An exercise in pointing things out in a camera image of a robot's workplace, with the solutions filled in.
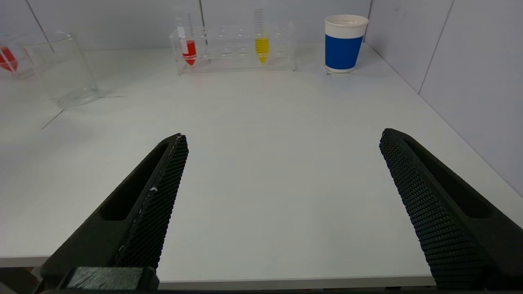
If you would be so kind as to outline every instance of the red liquid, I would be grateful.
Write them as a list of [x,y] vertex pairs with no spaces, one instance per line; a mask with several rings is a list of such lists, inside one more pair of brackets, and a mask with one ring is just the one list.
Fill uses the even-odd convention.
[[189,65],[193,65],[196,61],[196,45],[193,40],[188,40],[186,42],[187,53],[185,53],[185,51],[182,51],[182,55],[184,56],[185,62],[187,62]]
[[18,61],[16,61],[15,57],[13,56],[13,53],[11,53],[11,50],[9,50],[8,47],[1,47],[2,54],[5,55],[7,60],[4,59],[4,57],[0,54],[0,66],[3,69],[6,69],[10,72],[12,72],[11,67],[9,67],[9,64],[13,67],[13,69],[16,71],[18,68]]

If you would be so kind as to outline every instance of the test tube rack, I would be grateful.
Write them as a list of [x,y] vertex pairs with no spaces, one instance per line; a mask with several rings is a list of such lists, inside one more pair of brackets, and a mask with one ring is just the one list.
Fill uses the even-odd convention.
[[256,53],[254,25],[178,27],[170,36],[178,74],[296,70],[292,23],[271,24],[265,35],[270,49],[263,63]]

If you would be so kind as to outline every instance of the blue paper cup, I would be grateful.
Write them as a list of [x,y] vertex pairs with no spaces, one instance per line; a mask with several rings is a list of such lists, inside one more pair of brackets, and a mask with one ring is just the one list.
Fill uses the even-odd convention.
[[359,15],[333,15],[325,19],[325,67],[334,73],[349,73],[356,60],[369,20]]

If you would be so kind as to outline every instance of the textured gripper pad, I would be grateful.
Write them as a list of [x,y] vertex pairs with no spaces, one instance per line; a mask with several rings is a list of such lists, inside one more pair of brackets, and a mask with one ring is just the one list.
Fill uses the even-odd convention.
[[410,136],[380,141],[438,288],[521,289],[523,230]]
[[181,136],[151,185],[129,236],[116,256],[116,266],[158,268],[188,154],[187,139]]

